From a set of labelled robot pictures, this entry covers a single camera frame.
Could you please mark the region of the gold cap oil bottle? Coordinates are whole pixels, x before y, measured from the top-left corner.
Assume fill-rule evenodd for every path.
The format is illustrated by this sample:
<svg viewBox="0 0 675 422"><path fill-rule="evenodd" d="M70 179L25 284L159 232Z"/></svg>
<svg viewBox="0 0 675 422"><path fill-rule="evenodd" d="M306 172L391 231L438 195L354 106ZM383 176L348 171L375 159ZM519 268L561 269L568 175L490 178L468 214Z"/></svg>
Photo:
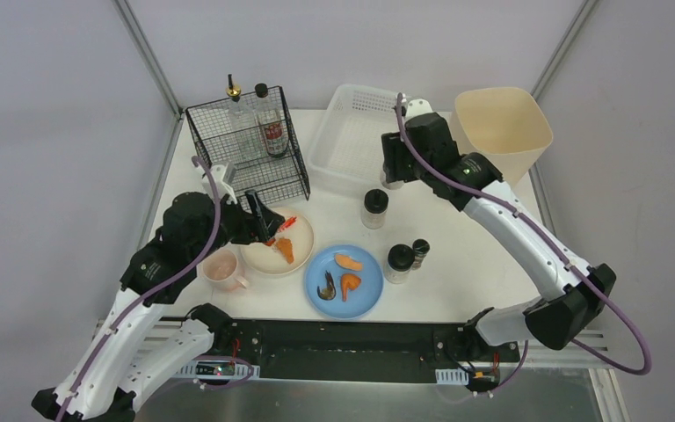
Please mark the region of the gold cap oil bottle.
<svg viewBox="0 0 675 422"><path fill-rule="evenodd" d="M254 160L259 156L257 122L254 112L242 101L242 89L234 82L232 74L228 74L226 94L229 97L229 124L242 160Z"/></svg>

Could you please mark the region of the red label sauce bottle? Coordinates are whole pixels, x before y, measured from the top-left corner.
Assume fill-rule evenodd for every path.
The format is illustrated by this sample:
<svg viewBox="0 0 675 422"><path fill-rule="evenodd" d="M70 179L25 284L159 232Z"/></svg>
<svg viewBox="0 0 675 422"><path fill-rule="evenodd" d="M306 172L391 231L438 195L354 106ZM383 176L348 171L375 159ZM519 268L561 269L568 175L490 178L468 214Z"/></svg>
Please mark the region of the red label sauce bottle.
<svg viewBox="0 0 675 422"><path fill-rule="evenodd" d="M280 109L270 96L266 84L257 84L255 93L257 103L254 112L265 151L273 158L281 158L287 153L288 139L283 133Z"/></svg>

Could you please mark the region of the black lid jar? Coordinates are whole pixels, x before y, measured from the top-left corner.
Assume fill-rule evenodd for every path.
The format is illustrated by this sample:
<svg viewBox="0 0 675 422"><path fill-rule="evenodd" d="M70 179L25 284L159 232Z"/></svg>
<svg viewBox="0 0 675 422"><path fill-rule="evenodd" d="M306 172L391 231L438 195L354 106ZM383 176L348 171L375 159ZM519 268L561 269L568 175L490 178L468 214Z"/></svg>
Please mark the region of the black lid jar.
<svg viewBox="0 0 675 422"><path fill-rule="evenodd" d="M404 283L415 261L415 253L407 244L395 244L389 251L384 266L385 279L393 284Z"/></svg>
<svg viewBox="0 0 675 422"><path fill-rule="evenodd" d="M381 228L386 220L388 195L381 189L372 189L365 193L361 221L368 229Z"/></svg>

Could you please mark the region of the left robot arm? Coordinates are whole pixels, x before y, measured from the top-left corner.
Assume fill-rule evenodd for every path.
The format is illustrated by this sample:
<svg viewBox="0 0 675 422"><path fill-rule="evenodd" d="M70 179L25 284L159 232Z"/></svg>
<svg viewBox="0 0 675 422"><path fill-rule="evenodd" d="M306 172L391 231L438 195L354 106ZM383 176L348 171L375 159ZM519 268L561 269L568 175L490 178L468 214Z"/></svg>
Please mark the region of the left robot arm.
<svg viewBox="0 0 675 422"><path fill-rule="evenodd" d="M227 244L266 243L285 217L254 191L250 209L229 195L181 193L163 214L155 236L129 262L111 311L90 349L58 386L35 394L32 407L53 421L132 421L136 412L194 357L214 346L230 321L199 305L162 346L136 356L148 332L197 277L198 263Z"/></svg>

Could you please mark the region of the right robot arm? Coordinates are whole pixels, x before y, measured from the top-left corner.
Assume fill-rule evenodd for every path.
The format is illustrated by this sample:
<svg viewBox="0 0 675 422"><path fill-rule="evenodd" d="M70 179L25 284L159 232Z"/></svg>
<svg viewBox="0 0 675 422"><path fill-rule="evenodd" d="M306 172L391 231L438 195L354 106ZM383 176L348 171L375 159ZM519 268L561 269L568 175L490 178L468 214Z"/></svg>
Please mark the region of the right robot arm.
<svg viewBox="0 0 675 422"><path fill-rule="evenodd" d="M605 307L616 275L590 265L535 221L501 171L480 153L462 154L446 120L418 115L401 133L381 137L383 174L389 183L420 180L441 199L486 229L518 262L538 296L504 309L486 309L470 324L482 342L500 346L535 339L561 350Z"/></svg>

